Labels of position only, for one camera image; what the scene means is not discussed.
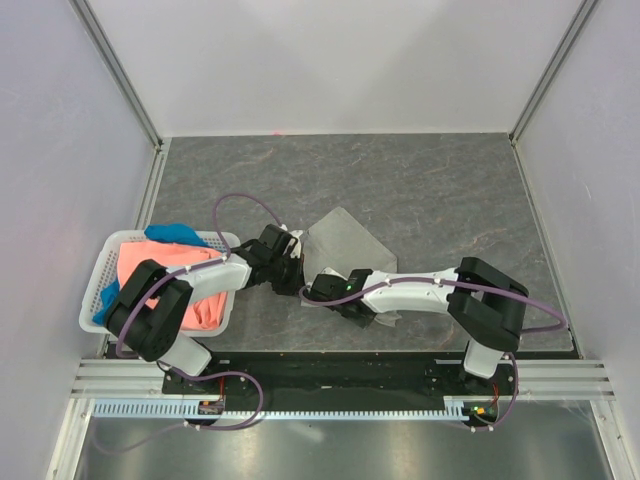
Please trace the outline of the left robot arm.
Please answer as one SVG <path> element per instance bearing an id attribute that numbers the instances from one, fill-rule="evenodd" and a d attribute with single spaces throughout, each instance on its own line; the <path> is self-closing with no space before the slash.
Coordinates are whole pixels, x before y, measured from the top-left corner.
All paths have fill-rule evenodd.
<path id="1" fill-rule="evenodd" d="M 304 284 L 302 232 L 268 225 L 257 239 L 221 256 L 180 267 L 147 259 L 138 264 L 106 310 L 106 329 L 142 360 L 159 362 L 184 377 L 198 393 L 219 382 L 219 369 L 206 347 L 181 332 L 188 308 L 218 294 L 263 283 L 293 296 Z"/>

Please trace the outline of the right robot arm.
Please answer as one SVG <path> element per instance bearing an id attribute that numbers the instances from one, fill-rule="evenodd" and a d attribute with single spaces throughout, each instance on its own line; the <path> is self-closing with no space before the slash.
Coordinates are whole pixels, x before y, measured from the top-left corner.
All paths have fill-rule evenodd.
<path id="1" fill-rule="evenodd" d="M 529 291 L 487 262 L 465 257 L 455 268 L 408 275 L 355 269 L 343 277 L 327 268 L 301 296 L 364 323 L 400 311 L 450 316 L 470 337 L 459 384 L 477 394 L 493 383 L 503 355 L 519 348 Z"/>

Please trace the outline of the grey cloth napkin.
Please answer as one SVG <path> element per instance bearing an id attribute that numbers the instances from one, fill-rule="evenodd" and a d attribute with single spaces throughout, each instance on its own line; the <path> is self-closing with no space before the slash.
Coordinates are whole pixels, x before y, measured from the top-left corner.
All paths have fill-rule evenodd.
<path id="1" fill-rule="evenodd" d="M 326 269 L 344 278 L 356 269 L 398 272 L 397 256 L 343 207 L 331 210 L 303 234 L 302 254 L 307 285 Z"/>

